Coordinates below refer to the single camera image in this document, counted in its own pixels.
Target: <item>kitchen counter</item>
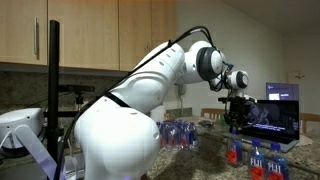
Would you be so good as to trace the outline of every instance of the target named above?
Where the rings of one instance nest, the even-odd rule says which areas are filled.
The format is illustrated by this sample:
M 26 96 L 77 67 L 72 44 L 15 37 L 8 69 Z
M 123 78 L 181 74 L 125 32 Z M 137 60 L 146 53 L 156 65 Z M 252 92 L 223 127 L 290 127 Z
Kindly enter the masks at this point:
M 182 118 L 196 122 L 199 118 Z M 194 150 L 159 151 L 156 162 L 148 171 L 149 179 L 248 179 L 246 161 L 240 168 L 227 164 L 225 158 L 226 138 L 222 133 L 228 131 L 227 125 L 215 124 L 208 130 L 197 127 L 199 147 Z M 244 160 L 251 145 L 244 143 Z M 289 161 L 291 179 L 318 179 L 320 175 L 320 139 L 313 144 L 296 146 L 284 154 Z

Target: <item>white wall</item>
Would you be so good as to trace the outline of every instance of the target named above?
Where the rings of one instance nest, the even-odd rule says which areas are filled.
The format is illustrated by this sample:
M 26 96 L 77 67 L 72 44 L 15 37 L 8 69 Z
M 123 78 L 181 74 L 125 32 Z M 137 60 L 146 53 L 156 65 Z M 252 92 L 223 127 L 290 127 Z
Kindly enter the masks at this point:
M 320 27 L 287 33 L 283 36 L 286 71 L 305 77 L 294 79 L 299 84 L 300 110 L 320 114 Z M 309 134 L 320 136 L 320 123 L 309 123 Z
M 266 82 L 286 81 L 280 34 L 218 0 L 177 0 L 177 36 L 195 25 L 210 30 L 214 44 L 235 70 L 249 73 L 249 95 L 264 99 Z M 187 50 L 199 39 L 204 36 L 189 37 L 181 45 Z M 193 114 L 200 115 L 203 107 L 224 107 L 217 101 L 222 96 L 226 96 L 226 90 L 212 92 L 207 82 L 187 85 L 184 107 L 192 107 Z M 180 107 L 173 89 L 164 105 L 168 109 Z

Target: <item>cabinet door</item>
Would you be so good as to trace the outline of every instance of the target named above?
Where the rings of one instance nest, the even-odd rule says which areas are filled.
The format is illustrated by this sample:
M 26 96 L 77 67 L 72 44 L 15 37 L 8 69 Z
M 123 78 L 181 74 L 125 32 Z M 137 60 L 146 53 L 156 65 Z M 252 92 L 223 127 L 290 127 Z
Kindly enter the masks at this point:
M 48 0 L 60 22 L 60 66 L 119 70 L 118 0 Z
M 176 37 L 176 1 L 152 1 L 152 48 Z
M 0 0 L 0 62 L 47 64 L 46 0 Z
M 151 0 L 119 0 L 120 70 L 132 70 L 151 46 Z

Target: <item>bottle cap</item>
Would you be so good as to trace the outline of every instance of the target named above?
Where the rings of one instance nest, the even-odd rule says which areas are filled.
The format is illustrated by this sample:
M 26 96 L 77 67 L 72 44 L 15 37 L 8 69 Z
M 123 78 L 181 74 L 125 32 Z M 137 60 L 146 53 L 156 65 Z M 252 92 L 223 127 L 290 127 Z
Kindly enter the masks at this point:
M 253 146 L 260 146 L 260 140 L 259 139 L 252 139 L 252 145 Z
M 271 149 L 279 151 L 280 150 L 280 144 L 276 143 L 276 142 L 272 142 L 271 143 Z

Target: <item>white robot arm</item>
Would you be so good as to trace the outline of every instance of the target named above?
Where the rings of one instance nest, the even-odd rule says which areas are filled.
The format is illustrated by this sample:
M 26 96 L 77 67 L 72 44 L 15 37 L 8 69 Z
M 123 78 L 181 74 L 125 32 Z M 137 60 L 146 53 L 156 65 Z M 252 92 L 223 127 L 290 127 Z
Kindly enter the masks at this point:
M 208 81 L 215 86 L 223 83 L 224 88 L 246 88 L 247 74 L 231 73 L 225 56 L 211 44 L 199 41 L 184 52 L 178 44 L 168 43 L 152 50 L 134 73 L 79 117 L 75 137 L 85 156 L 85 179 L 140 179 L 147 172 L 160 143 L 158 127 L 145 113 L 160 105 L 174 84 Z

